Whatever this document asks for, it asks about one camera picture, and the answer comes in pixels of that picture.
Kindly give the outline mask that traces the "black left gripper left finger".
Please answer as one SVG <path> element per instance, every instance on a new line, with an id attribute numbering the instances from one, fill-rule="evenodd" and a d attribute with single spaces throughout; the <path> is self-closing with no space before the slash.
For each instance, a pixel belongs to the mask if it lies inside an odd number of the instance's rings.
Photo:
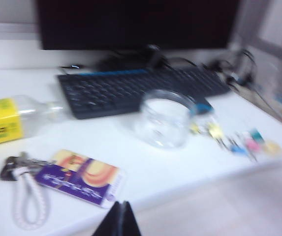
<path id="1" fill-rule="evenodd" d="M 116 201 L 94 231 L 93 236 L 116 236 L 120 213 L 121 204 Z"/>

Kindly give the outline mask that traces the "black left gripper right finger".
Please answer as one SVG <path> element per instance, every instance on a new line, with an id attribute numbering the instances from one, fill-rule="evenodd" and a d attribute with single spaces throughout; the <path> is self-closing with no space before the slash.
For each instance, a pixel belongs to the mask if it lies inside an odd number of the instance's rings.
<path id="1" fill-rule="evenodd" d="M 123 202 L 122 214 L 122 235 L 123 236 L 141 236 L 136 218 L 129 202 Z"/>

